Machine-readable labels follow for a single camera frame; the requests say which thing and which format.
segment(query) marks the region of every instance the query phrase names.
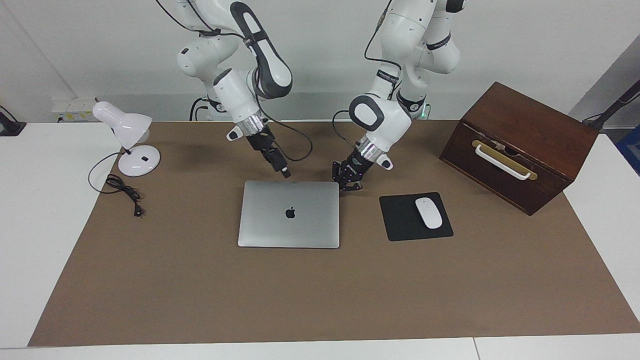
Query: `laptop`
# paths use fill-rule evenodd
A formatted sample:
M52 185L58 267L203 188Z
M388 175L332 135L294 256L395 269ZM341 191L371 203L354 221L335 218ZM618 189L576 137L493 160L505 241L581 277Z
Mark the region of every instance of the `laptop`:
M338 184L247 181L238 245L336 249L340 245Z

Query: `black mouse pad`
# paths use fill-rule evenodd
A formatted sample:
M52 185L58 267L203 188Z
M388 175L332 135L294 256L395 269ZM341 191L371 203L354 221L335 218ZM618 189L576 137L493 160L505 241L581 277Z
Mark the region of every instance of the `black mouse pad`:
M442 226L429 229L418 212L415 201L428 197L436 204L441 216ZM444 209L439 193L419 193L413 195L396 195L380 197L380 208L385 220L387 238L390 241L446 238L453 236L449 217Z

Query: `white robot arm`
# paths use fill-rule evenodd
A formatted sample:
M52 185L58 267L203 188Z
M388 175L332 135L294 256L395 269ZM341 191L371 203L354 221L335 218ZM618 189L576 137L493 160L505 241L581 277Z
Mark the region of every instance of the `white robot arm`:
M187 75L202 80L210 111L217 111L217 105L221 104L231 115L235 126L227 134L227 140L247 137L253 149L260 151L275 171L289 177L287 162L280 150L273 147L275 137L263 120L257 101L287 95L292 75L262 24L249 6L239 1L175 0L175 4L179 23L199 33L177 55L178 64ZM219 68L221 62L237 51L240 40L254 55L256 68Z
M378 24L382 59L370 59L382 64L371 89L349 105L349 117L367 132L346 160L333 163L332 177L341 190L362 189L360 180L374 163L393 168L387 152L424 102L427 71L448 74L460 61L460 51L451 41L451 14L461 11L465 1L389 2ZM401 73L403 85L393 101Z

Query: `brown wooden box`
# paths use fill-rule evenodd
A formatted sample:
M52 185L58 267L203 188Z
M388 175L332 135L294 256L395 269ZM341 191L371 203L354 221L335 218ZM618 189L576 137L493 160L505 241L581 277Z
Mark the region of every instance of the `brown wooden box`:
M460 120L440 159L532 215L575 180L597 135L494 83Z

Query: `box handle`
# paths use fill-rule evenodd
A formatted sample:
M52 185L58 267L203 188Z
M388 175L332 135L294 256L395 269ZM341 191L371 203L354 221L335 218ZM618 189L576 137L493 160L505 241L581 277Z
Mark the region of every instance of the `box handle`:
M494 164L518 180L525 181L527 179L535 180L538 178L535 172L507 158L505 155L481 143L479 140L474 140L471 145L476 148L476 154L482 159L489 161L491 164Z

